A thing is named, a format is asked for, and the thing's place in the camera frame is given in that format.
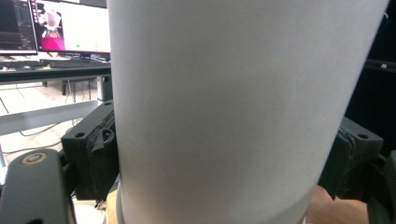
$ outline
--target hand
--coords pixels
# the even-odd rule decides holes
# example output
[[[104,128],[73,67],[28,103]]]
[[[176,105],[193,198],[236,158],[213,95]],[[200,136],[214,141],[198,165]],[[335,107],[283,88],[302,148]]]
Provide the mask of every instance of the hand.
[[[327,224],[332,223],[332,214],[330,214],[330,205],[333,203],[332,197],[326,189],[321,186],[315,188],[311,204],[305,213],[307,224]]]

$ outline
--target computer monitor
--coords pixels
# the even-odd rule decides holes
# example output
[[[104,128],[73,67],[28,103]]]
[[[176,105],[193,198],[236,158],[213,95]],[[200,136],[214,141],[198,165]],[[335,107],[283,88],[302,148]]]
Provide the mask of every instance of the computer monitor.
[[[36,55],[28,0],[0,0],[0,55]]]
[[[76,3],[29,0],[38,51],[109,53],[107,9]]]

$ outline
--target electronic device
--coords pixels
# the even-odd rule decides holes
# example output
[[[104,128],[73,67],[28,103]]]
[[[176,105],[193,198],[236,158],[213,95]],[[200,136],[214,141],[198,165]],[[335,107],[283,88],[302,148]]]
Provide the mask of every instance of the electronic device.
[[[30,0],[38,51],[110,52],[107,9],[76,3]]]
[[[36,55],[28,0],[0,0],[0,55]]]
[[[103,63],[94,59],[59,60],[49,61],[50,68],[75,68],[75,67],[111,67],[111,63]]]
[[[39,61],[10,61],[0,62],[0,68],[23,68],[23,67],[45,67],[48,63]]]

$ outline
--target desk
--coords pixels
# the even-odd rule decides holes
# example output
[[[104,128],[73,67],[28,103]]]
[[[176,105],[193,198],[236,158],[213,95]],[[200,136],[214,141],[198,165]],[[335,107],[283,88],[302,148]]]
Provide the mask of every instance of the desk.
[[[71,77],[108,77],[110,75],[110,66],[67,69],[51,68],[28,71],[0,71],[0,84],[45,81]]]
[[[97,98],[99,102],[89,101],[0,116],[0,123],[2,124],[0,125],[0,134],[15,133],[57,122],[83,118],[91,113],[98,106],[98,103],[101,104],[103,101],[112,99],[110,67],[0,71],[0,85],[89,77],[99,77],[97,78]]]

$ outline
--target white paper roll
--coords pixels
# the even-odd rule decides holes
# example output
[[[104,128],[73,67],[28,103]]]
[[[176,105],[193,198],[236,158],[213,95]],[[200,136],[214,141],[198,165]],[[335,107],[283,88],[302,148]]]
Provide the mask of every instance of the white paper roll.
[[[108,1],[125,222],[301,221],[387,2]]]

